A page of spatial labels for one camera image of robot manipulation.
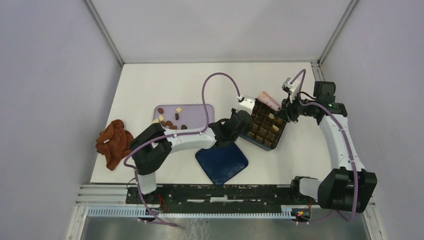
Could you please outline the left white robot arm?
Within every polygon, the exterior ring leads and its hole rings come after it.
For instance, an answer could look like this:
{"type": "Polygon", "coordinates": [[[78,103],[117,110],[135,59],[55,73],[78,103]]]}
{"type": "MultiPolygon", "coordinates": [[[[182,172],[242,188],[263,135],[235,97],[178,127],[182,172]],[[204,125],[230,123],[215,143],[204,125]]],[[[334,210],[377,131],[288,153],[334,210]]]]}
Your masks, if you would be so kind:
{"type": "Polygon", "coordinates": [[[129,144],[130,153],[124,165],[134,169],[138,197],[145,204],[157,198],[156,171],[166,158],[176,152],[191,149],[226,147],[249,129],[250,113],[240,110],[230,118],[208,124],[205,128],[168,129],[153,123],[129,144]]]}

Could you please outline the pink tongs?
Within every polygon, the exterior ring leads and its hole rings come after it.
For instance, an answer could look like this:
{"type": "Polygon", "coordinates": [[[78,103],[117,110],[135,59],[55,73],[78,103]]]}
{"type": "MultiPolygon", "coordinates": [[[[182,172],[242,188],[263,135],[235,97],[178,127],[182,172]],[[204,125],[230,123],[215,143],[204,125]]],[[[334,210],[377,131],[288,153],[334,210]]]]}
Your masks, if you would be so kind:
{"type": "Polygon", "coordinates": [[[274,111],[278,111],[281,108],[281,103],[270,96],[266,91],[262,91],[258,96],[258,100],[266,104],[274,111]]]}

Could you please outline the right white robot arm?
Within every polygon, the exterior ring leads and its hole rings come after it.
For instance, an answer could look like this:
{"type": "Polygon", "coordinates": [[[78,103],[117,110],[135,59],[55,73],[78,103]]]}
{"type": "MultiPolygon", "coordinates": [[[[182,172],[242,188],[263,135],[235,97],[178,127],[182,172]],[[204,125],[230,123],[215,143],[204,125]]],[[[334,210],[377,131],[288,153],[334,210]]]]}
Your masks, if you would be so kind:
{"type": "Polygon", "coordinates": [[[282,85],[288,94],[275,116],[297,122],[299,116],[312,117],[322,131],[330,156],[331,171],[324,180],[297,176],[292,180],[289,199],[302,204],[309,197],[322,209],[362,213],[377,186],[377,176],[367,171],[352,143],[348,113],[336,102],[334,82],[317,81],[313,99],[301,98],[301,82],[288,78],[282,85]]]}

